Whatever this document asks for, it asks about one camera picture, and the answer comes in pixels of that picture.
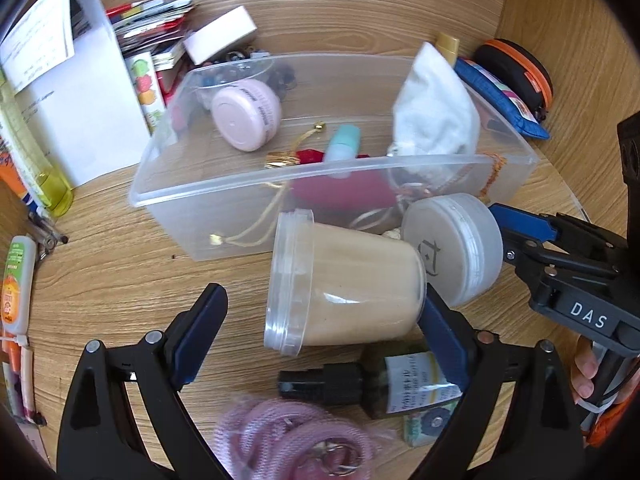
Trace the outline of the person right hand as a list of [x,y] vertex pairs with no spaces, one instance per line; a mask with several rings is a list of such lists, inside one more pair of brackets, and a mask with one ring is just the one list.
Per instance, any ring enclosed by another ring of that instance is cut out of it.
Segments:
[[[588,399],[594,390],[593,377],[597,375],[598,361],[592,351],[592,341],[584,336],[578,338],[574,358],[570,364],[570,388],[574,402],[580,399]],[[617,395],[615,404],[624,403],[630,396],[634,395],[639,383],[639,372],[634,374]]]

